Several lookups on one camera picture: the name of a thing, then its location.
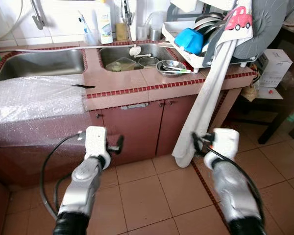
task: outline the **blue bowl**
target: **blue bowl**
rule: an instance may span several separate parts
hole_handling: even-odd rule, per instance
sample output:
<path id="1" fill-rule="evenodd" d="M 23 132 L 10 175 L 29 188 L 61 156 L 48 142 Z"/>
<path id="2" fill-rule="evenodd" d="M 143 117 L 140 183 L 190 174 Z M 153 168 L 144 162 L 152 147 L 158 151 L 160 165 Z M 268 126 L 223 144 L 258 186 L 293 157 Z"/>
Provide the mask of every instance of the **blue bowl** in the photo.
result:
<path id="1" fill-rule="evenodd" d="M 203 38 L 202 34 L 197 31 L 186 28 L 177 35 L 174 43 L 183 47 L 184 51 L 198 55 L 202 50 Z"/>

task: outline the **toothbrush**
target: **toothbrush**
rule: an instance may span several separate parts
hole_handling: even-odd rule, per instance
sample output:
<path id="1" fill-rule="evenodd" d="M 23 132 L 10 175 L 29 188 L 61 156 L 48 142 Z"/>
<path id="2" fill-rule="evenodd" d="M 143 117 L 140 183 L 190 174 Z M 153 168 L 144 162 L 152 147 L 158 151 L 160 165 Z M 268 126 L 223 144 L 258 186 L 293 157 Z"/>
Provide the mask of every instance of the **toothbrush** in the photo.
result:
<path id="1" fill-rule="evenodd" d="M 80 13 L 80 11 L 78 11 L 78 12 L 79 12 L 79 14 L 80 14 L 80 17 L 78 18 L 78 20 L 79 20 L 80 22 L 83 22 L 83 23 L 84 23 L 84 32 L 85 32 L 85 33 L 92 33 L 91 30 L 90 30 L 90 28 L 88 27 L 88 25 L 87 25 L 87 23 L 86 23 L 86 20 L 85 20 L 83 14 Z"/>

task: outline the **kitchen sink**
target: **kitchen sink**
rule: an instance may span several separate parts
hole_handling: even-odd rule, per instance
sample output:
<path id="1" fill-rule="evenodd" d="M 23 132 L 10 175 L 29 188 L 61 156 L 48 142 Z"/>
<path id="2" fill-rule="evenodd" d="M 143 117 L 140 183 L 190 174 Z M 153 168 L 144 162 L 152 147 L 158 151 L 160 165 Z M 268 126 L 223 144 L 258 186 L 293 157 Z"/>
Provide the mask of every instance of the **kitchen sink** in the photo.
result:
<path id="1" fill-rule="evenodd" d="M 23 53 L 6 60 L 0 81 L 24 76 L 55 76 L 83 73 L 85 70 L 81 50 Z"/>
<path id="2" fill-rule="evenodd" d="M 174 60 L 172 55 L 166 50 L 165 47 L 159 47 L 156 44 L 140 44 L 137 45 L 142 48 L 140 55 L 151 54 L 152 57 L 160 60 Z M 136 62 L 134 69 L 140 70 L 142 67 L 138 64 L 138 60 L 141 57 L 134 58 L 134 56 L 129 55 L 129 50 L 131 47 L 115 47 L 115 48 L 102 48 L 100 49 L 100 56 L 103 66 L 106 67 L 108 64 L 120 59 L 121 57 L 126 57 L 128 59 L 134 60 Z"/>

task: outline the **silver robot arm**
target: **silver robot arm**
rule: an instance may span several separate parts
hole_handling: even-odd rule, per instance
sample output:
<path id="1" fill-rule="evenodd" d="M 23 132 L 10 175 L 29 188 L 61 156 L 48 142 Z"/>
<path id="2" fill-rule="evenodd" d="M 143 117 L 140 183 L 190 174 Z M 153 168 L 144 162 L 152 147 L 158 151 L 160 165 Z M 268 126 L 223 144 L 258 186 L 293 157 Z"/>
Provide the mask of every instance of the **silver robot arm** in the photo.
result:
<path id="1" fill-rule="evenodd" d="M 54 235 L 85 235 L 95 202 L 95 194 L 100 186 L 100 176 L 111 162 L 109 152 L 121 152 L 123 137 L 117 146 L 106 144 L 106 129 L 90 126 L 86 129 L 86 154 L 84 161 L 73 171 L 60 209 Z"/>
<path id="2" fill-rule="evenodd" d="M 215 190 L 222 212 L 233 235 L 265 235 L 261 199 L 249 176 L 234 162 L 239 133 L 232 129 L 216 128 L 212 135 L 198 138 L 193 133 L 195 149 L 202 145 L 210 151 L 204 162 L 213 171 Z"/>

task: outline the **steel bowl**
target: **steel bowl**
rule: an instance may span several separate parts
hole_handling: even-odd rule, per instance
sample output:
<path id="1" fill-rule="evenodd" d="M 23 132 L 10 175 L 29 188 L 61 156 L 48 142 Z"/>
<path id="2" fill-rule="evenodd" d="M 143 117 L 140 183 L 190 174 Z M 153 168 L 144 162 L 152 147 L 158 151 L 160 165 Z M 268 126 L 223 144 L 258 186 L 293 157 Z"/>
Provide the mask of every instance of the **steel bowl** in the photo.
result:
<path id="1" fill-rule="evenodd" d="M 165 71 L 172 71 L 172 69 L 166 69 L 163 65 L 169 66 L 169 67 L 176 67 L 179 69 L 186 69 L 186 66 L 182 64 L 181 62 L 175 61 L 175 60 L 161 60 L 156 64 L 156 68 L 159 73 L 161 73 L 163 76 L 166 77 L 178 77 L 181 76 L 182 73 L 173 73 L 173 72 L 165 72 Z"/>

